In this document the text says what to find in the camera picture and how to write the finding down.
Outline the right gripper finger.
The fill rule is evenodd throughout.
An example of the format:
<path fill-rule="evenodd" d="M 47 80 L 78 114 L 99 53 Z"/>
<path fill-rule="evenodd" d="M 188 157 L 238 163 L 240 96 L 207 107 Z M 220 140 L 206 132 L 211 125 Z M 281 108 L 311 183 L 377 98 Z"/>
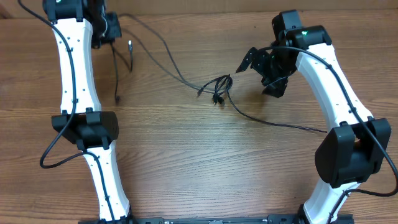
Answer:
<path fill-rule="evenodd" d="M 280 98 L 284 95 L 285 89 L 287 88 L 288 77 L 280 77 L 274 81 L 270 80 L 269 78 L 263 78 L 262 84 L 264 86 L 262 91 L 263 95 Z"/>
<path fill-rule="evenodd" d="M 264 49 L 251 47 L 236 69 L 236 73 L 246 71 L 248 67 L 255 69 L 257 73 L 264 73 Z"/>

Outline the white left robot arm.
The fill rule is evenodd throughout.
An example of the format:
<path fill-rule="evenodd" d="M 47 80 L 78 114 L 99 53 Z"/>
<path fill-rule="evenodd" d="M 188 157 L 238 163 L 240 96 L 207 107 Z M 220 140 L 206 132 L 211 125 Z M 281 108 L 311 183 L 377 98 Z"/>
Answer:
<path fill-rule="evenodd" d="M 53 25 L 62 76 L 60 115 L 52 126 L 76 145 L 90 168 L 99 200 L 97 223 L 133 223 L 116 162 L 119 135 L 115 112 L 103 111 L 99 101 L 92 49 L 112 44 L 121 36 L 115 12 L 104 1 L 44 1 L 44 11 Z"/>

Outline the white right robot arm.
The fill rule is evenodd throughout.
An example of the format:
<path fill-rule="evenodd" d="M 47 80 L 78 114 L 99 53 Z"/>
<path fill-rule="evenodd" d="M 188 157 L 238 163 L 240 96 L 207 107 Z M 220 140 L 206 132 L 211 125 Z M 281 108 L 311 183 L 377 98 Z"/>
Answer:
<path fill-rule="evenodd" d="M 336 58 L 323 26 L 305 27 L 296 10 L 282 11 L 272 20 L 275 41 L 251 48 L 238 67 L 254 69 L 262 77 L 264 94 L 284 95 L 288 78 L 299 72 L 322 109 L 327 135 L 315 152 L 319 180 L 310 198 L 295 215 L 269 215 L 269 223 L 353 223 L 339 215 L 345 200 L 379 172 L 388 161 L 386 147 L 391 126 L 376 119 L 360 102 Z"/>

